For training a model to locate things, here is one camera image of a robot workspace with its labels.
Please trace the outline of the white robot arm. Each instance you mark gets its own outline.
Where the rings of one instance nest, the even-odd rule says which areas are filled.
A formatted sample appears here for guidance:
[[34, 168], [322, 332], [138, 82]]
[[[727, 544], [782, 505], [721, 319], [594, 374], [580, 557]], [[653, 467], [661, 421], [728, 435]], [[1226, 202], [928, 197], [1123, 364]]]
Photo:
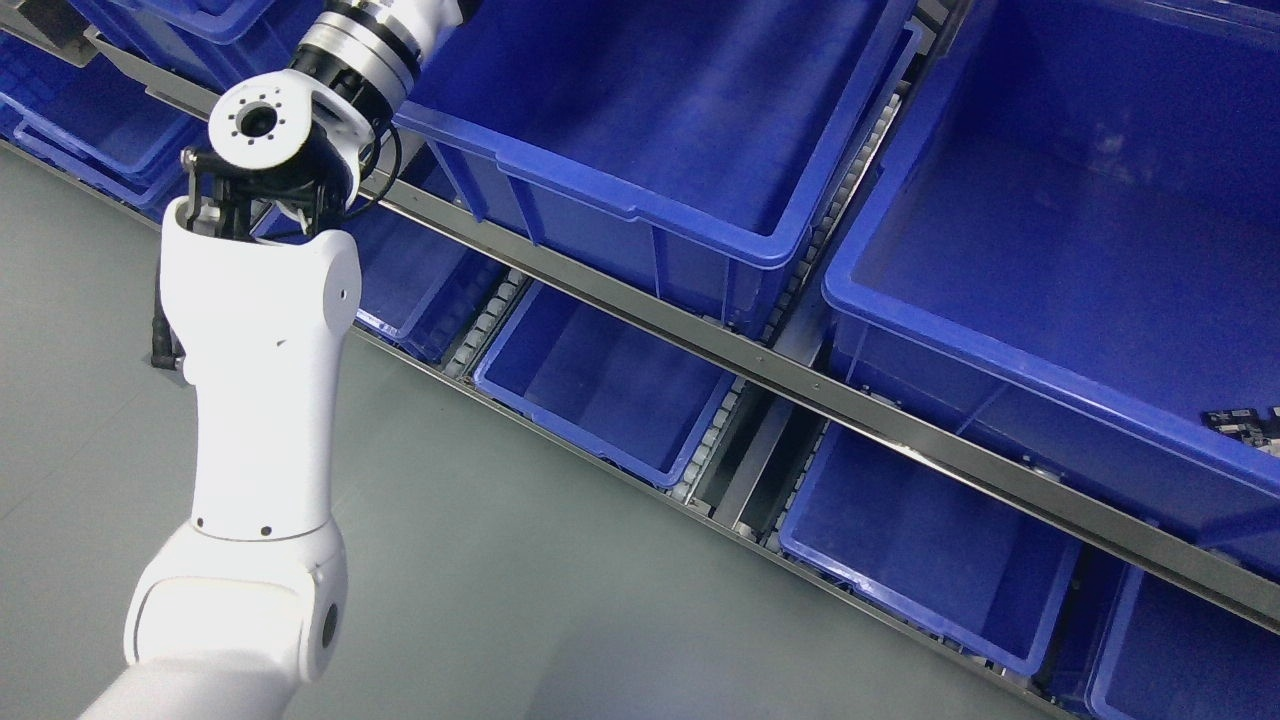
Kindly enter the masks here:
[[379, 141], [476, 1], [329, 1], [289, 64], [229, 87], [163, 215], [157, 302], [196, 392], [189, 518], [140, 577], [87, 719], [279, 719], [337, 648], [332, 511], [356, 213]]

